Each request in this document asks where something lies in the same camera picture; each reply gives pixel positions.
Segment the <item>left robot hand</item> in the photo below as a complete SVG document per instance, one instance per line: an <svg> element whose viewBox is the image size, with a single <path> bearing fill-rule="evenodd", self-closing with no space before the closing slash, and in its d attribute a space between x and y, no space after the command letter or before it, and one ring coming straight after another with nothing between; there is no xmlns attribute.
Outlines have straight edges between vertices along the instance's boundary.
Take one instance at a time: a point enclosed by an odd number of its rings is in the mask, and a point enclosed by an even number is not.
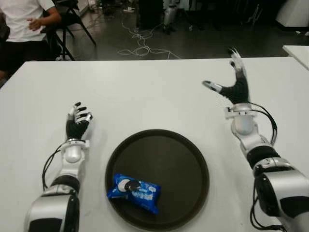
<svg viewBox="0 0 309 232"><path fill-rule="evenodd" d="M92 119L93 115L87 111L86 106L82 106L81 102L74 104L67 114L66 140L82 140Z"/></svg>

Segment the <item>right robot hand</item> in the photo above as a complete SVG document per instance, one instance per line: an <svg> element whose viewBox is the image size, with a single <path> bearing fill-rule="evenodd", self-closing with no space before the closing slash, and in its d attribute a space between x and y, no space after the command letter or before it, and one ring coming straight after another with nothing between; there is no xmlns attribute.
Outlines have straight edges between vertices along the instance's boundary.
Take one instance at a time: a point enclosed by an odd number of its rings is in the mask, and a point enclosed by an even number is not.
<svg viewBox="0 0 309 232"><path fill-rule="evenodd" d="M247 103L249 102L250 95L246 69L242 57L234 47L228 48L227 52L231 57L230 65L235 71L236 80L234 85L226 87L208 80L203 81L202 85L227 98L233 104Z"/></svg>

